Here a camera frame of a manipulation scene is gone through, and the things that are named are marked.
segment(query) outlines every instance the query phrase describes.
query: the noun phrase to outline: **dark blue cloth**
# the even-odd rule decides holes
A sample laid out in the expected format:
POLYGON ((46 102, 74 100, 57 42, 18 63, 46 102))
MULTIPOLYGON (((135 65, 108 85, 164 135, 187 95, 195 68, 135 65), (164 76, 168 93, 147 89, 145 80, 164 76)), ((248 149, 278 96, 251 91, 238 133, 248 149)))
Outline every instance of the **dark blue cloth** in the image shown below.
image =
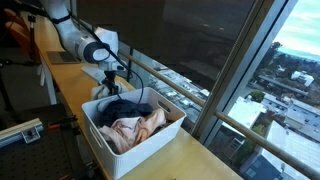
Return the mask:
POLYGON ((99 125, 111 127, 111 125, 120 118, 131 118, 138 116, 148 116, 153 111, 150 104, 136 104, 134 102, 119 99, 110 102, 103 110, 102 116, 99 118, 99 125))

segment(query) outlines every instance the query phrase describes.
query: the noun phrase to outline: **black cable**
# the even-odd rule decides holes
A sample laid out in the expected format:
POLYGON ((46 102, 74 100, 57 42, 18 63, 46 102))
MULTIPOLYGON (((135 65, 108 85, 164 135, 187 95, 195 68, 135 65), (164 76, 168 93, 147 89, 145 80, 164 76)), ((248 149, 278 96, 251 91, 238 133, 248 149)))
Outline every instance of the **black cable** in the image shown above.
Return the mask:
MULTIPOLYGON (((94 37, 94 39, 100 44, 100 46, 102 46, 105 50, 107 50, 107 51, 109 52, 109 54, 112 55, 112 57, 114 57, 123 67, 125 67, 125 68, 127 69, 127 71, 129 71, 128 66, 127 66, 125 63, 123 63, 123 62, 119 59, 119 57, 118 57, 116 54, 114 54, 114 52, 112 52, 112 51, 110 50, 110 48, 109 48, 108 46, 106 46, 106 45, 100 40, 100 38, 99 38, 86 24, 84 24, 84 23, 83 23, 78 17, 76 17, 73 13, 70 13, 70 15, 71 15, 72 18, 74 18, 82 27, 84 27, 84 28, 94 37)), ((130 70, 130 74, 131 74, 131 73, 134 73, 134 74, 140 79, 140 82, 141 82, 141 86, 142 86, 142 88, 141 88, 141 95, 140 95, 140 99, 139 99, 139 101, 138 101, 138 104, 140 104, 140 101, 141 101, 142 96, 143 96, 143 88, 144 88, 143 81, 142 81, 141 77, 140 77, 135 71, 130 70)))

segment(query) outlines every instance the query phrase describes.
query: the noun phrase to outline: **table leg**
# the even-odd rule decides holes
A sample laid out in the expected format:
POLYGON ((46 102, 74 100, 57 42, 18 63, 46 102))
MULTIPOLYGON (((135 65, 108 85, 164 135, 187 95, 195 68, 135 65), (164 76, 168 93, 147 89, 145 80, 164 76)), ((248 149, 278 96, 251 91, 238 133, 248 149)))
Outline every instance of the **table leg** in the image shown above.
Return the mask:
POLYGON ((45 60, 43 60, 42 57, 41 57, 41 63, 42 63, 43 71, 44 71, 45 82, 46 82, 47 88, 48 88, 50 103, 52 105, 57 104, 56 92, 55 92, 53 82, 52 82, 52 75, 51 75, 51 72, 50 72, 45 60))

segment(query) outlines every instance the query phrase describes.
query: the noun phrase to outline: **glass window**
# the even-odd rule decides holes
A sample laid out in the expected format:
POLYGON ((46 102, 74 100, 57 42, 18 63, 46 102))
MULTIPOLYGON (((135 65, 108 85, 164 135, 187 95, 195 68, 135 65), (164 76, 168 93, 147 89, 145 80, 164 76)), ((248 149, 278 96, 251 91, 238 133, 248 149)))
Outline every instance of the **glass window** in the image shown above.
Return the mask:
MULTIPOLYGON (((305 122, 312 121, 307 117, 315 117, 320 112, 317 93, 320 92, 319 6, 316 0, 297 2, 265 54, 253 60, 257 66, 255 69, 250 66, 246 74, 250 77, 242 80, 232 97, 234 100, 229 101, 230 108, 225 111, 246 128, 318 171, 320 159, 315 158, 320 135, 314 133, 316 120, 305 122)), ((208 146, 246 179, 263 177, 270 169, 274 173, 270 179, 308 179, 270 152, 257 151, 257 147, 251 139, 224 122, 208 146), (227 149, 224 142, 234 137, 242 137, 244 143, 231 159, 226 158, 219 152, 227 149)))
MULTIPOLYGON (((152 56, 141 49, 134 49, 132 56, 205 102, 254 2, 166 1, 158 34, 161 36, 161 57, 152 56)), ((186 112, 186 129, 190 132, 203 105, 172 89, 137 65, 133 64, 132 70, 139 73, 144 86, 153 87, 186 112)), ((129 82, 141 88, 135 76, 129 82)))

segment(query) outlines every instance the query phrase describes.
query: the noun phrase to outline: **laundry basket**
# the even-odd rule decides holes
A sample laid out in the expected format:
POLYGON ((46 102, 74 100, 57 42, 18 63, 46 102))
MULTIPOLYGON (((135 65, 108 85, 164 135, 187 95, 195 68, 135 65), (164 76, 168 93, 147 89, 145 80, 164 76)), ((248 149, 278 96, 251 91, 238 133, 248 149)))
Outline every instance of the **laundry basket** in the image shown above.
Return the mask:
MULTIPOLYGON (((138 89, 120 94, 120 97, 138 103, 141 92, 142 89, 138 89)), ((113 179, 122 177, 175 138, 186 116, 184 111, 155 90, 149 87, 144 88, 140 103, 149 103, 154 110, 163 108, 167 119, 173 120, 174 122, 129 151, 123 154, 115 154, 98 131, 97 119, 101 116, 101 113, 98 111, 97 106, 100 103, 107 104, 117 99, 119 98, 115 95, 90 101, 82 105, 82 110, 85 115, 85 129, 89 143, 101 161, 103 168, 109 172, 113 179)))

